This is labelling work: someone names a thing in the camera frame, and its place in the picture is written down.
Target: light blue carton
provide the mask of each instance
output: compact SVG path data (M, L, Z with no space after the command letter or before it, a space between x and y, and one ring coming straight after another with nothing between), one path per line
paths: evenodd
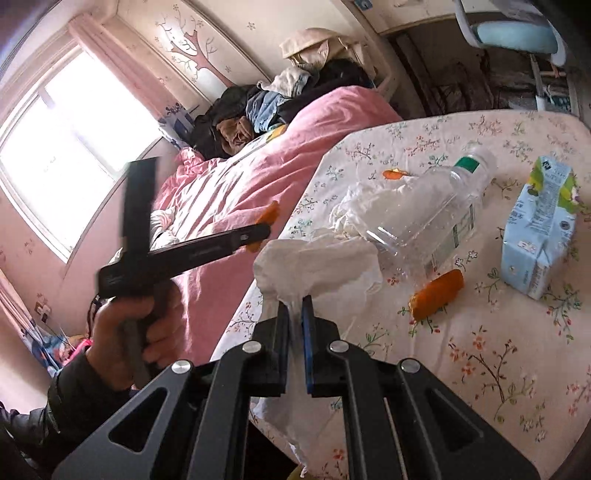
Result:
M505 227L504 282L540 299L568 252L579 206L577 195L568 165L552 157L536 160Z

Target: black metal frame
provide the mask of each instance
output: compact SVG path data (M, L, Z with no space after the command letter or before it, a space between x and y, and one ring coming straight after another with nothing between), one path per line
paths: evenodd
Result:
M112 297L154 296L154 310L140 321L126 320L119 329L125 356L134 373L134 383L144 387L160 369L146 364L142 352L149 326L166 312L170 280L191 268L232 255L238 248L268 238L271 227L265 223L248 225L227 232L189 240L150 251L150 212L154 200L158 158L146 158L127 166L121 259L100 269L98 295Z
M372 360L302 305L308 393L343 400L351 480L539 480L535 467L414 359ZM199 367L178 361L83 442L53 480L238 480L251 397L287 379L289 315Z

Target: plastic bottle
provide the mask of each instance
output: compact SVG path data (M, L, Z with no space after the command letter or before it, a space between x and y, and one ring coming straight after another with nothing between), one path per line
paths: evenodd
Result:
M422 288L473 234L495 172L495 156L478 146L453 167L432 167L399 189L384 190L365 212L367 238Z

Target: person's hand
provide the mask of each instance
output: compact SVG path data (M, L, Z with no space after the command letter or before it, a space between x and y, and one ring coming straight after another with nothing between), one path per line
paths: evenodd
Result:
M117 299L104 305L96 314L93 345L86 351L88 363L103 382L115 391L126 390L133 384L131 368L127 364L118 326L126 319L139 320L152 311L154 299ZM183 348L184 307L176 284L170 288L168 308L164 317L148 328L148 346L142 357L145 362L156 362L165 368L178 360Z

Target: bed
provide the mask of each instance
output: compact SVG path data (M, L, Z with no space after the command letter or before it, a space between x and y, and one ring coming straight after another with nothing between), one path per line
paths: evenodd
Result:
M326 152L351 132L398 120L375 90L336 89L304 108L281 135L257 139L228 160L203 161L197 152L182 151L155 208L176 210L170 231L183 241L254 223L276 200L276 238ZM176 279L187 305L187 357L194 363L209 360L252 283L254 258L238 251Z
M345 338L376 359L418 358L531 460L543 479L557 471L554 478L588 478L589 460L580 461L589 455L589 432L570 463L563 464L591 417L591 212L586 206L591 202L591 167L585 158L591 135L575 117L467 112L352 133L324 156L279 238L308 239L314 229L328 226L333 206L356 181L377 180L391 167L420 174L432 165L451 165L473 144L488 147L499 169L485 192L486 218L453 259L464 274L465 288L445 311L415 323L408 315L408 299L396 295L398 279L384 271L377 300L371 303L381 307L369 306L358 318L370 320L357 320ZM500 280L499 263L506 220L541 154L574 168L584 204L563 273L536 302ZM259 318L276 311L276 303L263 301L253 283L212 359L247 340ZM256 415L252 421L293 457L274 426ZM319 479L348 478L338 399L327 409L315 445L310 473Z

